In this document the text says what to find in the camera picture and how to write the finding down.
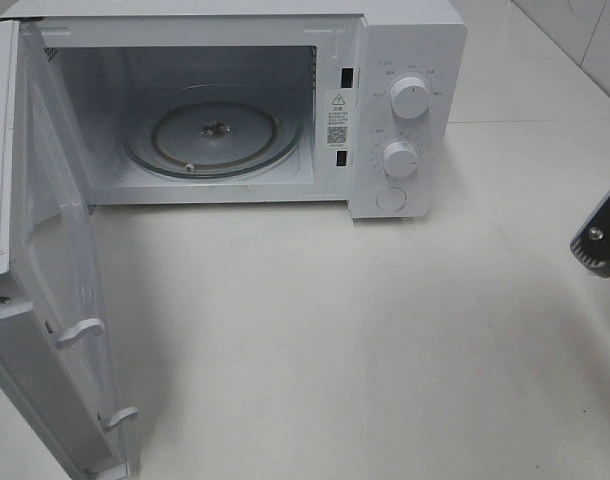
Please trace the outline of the round white door button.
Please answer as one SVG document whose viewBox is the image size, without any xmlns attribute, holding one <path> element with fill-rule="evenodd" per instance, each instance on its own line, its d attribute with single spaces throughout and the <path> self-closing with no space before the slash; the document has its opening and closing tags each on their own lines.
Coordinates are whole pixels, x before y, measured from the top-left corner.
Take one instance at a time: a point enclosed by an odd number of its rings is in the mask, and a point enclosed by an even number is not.
<svg viewBox="0 0 610 480">
<path fill-rule="evenodd" d="M 387 188 L 376 196 L 376 205 L 386 212 L 399 211 L 404 208 L 406 202 L 406 192 L 401 188 Z"/>
</svg>

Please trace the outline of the white timer knob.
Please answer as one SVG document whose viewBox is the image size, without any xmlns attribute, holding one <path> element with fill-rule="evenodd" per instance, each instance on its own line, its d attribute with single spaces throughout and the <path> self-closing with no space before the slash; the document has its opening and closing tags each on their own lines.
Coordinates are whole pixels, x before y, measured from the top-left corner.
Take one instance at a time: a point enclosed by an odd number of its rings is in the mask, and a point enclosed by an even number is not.
<svg viewBox="0 0 610 480">
<path fill-rule="evenodd" d="M 415 144 L 396 141 L 388 144 L 383 152 L 383 168 L 388 177 L 403 179 L 417 169 L 420 153 Z"/>
</svg>

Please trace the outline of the white microwave door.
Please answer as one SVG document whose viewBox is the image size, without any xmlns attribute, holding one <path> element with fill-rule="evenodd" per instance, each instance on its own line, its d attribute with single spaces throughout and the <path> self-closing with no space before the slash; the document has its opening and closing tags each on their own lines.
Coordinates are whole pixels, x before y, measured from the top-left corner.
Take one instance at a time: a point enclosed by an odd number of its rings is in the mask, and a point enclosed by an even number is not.
<svg viewBox="0 0 610 480">
<path fill-rule="evenodd" d="M 136 457 L 115 380 L 62 52 L 0 21 L 0 388 L 73 479 L 124 479 Z"/>
</svg>

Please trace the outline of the white warning label sticker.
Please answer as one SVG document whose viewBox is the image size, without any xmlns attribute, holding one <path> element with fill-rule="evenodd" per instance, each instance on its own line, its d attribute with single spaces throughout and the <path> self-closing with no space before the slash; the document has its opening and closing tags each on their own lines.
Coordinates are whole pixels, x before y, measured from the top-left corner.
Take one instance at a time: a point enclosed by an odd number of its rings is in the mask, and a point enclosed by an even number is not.
<svg viewBox="0 0 610 480">
<path fill-rule="evenodd" d="M 328 147 L 347 147 L 355 107 L 352 89 L 332 89 L 325 92 L 324 140 Z"/>
</svg>

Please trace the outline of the glass microwave turntable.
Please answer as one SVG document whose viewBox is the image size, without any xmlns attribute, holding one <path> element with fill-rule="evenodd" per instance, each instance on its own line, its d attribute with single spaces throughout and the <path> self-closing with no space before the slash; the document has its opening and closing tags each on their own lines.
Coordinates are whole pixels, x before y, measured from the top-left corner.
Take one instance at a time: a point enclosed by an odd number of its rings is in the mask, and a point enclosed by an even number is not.
<svg viewBox="0 0 610 480">
<path fill-rule="evenodd" d="M 283 160 L 312 116 L 305 90 L 207 84 L 148 91 L 125 113 L 125 152 L 164 176 L 214 180 Z"/>
</svg>

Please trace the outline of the white microwave oven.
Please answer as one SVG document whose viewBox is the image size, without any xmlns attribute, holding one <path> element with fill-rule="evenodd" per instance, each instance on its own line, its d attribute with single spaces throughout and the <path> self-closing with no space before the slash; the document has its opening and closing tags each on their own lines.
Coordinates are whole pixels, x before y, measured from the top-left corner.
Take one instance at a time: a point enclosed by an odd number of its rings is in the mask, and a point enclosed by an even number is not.
<svg viewBox="0 0 610 480">
<path fill-rule="evenodd" d="M 467 36 L 447 1 L 19 1 L 3 20 L 38 24 L 63 56 L 60 71 L 80 133 L 79 166 L 91 205 L 346 203 L 356 219 L 419 217 L 430 204 L 441 143 Z M 389 88 L 407 73 L 429 83 L 429 109 L 404 120 Z M 152 172 L 123 147 L 125 113 L 148 91 L 243 84 L 311 94 L 311 122 L 282 161 L 214 180 Z M 324 140 L 325 92 L 352 89 L 347 147 Z M 409 177 L 388 177 L 385 147 L 415 144 Z M 376 196 L 407 202 L 382 211 Z"/>
</svg>

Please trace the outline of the upper white power knob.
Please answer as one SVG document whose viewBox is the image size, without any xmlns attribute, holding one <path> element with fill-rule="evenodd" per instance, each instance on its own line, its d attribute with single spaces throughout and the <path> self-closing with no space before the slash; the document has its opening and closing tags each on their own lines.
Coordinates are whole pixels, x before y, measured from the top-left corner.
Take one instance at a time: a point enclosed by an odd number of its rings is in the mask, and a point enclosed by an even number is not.
<svg viewBox="0 0 610 480">
<path fill-rule="evenodd" d="M 407 73 L 394 81 L 389 88 L 393 113 L 404 120 L 422 116 L 430 104 L 431 91 L 428 81 L 419 73 Z"/>
</svg>

